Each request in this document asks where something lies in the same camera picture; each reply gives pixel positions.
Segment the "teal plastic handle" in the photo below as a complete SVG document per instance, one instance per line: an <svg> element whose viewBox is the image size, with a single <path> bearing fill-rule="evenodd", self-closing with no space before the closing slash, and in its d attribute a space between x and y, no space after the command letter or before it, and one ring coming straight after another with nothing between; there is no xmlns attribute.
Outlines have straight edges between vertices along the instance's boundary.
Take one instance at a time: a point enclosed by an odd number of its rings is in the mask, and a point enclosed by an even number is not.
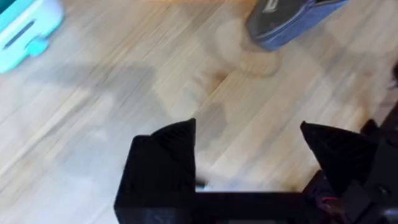
<svg viewBox="0 0 398 224"><path fill-rule="evenodd" d="M31 56L38 56L49 46L49 42L44 37L36 37L26 46L26 51Z"/></svg>

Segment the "black plastic part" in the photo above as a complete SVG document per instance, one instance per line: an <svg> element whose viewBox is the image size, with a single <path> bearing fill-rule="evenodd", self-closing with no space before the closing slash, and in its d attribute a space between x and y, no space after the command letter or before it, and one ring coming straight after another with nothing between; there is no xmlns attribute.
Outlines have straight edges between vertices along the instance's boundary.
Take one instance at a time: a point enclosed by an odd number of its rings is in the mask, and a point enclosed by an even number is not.
<svg viewBox="0 0 398 224"><path fill-rule="evenodd" d="M362 134L319 124L303 122L301 130L337 195L352 180L365 183L377 150L376 142Z"/></svg>

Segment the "wooden floor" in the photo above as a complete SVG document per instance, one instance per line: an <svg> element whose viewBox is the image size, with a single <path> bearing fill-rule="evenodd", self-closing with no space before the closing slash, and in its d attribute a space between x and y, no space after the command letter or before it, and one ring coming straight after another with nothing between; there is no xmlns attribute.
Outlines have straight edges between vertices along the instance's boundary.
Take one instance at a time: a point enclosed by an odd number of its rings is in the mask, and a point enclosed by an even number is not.
<svg viewBox="0 0 398 224"><path fill-rule="evenodd" d="M191 117L213 190L301 190L303 120L358 130L393 103L396 0L351 0L273 53L246 36L254 1L63 3L48 51L0 75L2 224L116 223L132 137Z"/></svg>

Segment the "black 3d-printed part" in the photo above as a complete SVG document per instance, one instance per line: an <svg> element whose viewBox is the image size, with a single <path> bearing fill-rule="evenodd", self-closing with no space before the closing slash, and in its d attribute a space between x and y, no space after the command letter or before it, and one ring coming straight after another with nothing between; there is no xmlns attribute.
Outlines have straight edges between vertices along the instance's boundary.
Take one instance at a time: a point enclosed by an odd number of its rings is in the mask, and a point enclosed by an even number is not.
<svg viewBox="0 0 398 224"><path fill-rule="evenodd" d="M195 193L196 121L136 136L114 209L119 223L187 223Z"/></svg>
<svg viewBox="0 0 398 224"><path fill-rule="evenodd" d="M301 130L337 195L352 180L365 183L373 165L376 142L362 134L319 124L303 122Z"/></svg>

